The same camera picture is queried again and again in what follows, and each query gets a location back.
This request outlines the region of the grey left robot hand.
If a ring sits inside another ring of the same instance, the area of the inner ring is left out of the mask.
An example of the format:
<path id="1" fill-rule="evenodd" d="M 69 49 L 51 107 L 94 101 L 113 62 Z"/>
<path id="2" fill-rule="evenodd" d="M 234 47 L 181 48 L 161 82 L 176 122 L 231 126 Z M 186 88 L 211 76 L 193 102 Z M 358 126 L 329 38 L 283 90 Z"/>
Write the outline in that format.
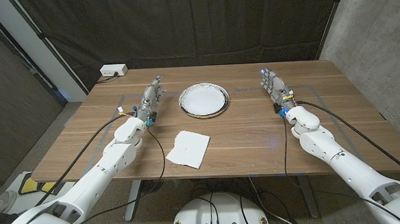
<path id="1" fill-rule="evenodd" d="M 161 85 L 162 76 L 157 76 L 145 89 L 140 105 L 136 110 L 136 118 L 144 121 L 146 126 L 151 126 L 156 122 L 157 108 L 160 99 L 164 96 L 165 91 Z"/>

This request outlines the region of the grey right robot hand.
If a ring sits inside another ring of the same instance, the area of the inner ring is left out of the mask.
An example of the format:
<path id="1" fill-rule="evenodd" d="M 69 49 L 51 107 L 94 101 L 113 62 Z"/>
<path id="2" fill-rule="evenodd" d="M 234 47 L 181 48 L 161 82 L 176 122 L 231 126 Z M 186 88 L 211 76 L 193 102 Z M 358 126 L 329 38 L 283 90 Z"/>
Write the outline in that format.
<path id="1" fill-rule="evenodd" d="M 286 117 L 286 113 L 294 108 L 295 103 L 293 91 L 285 84 L 276 73 L 269 68 L 260 71 L 263 82 L 261 87 L 270 95 L 274 103 L 274 111 L 281 117 Z"/>

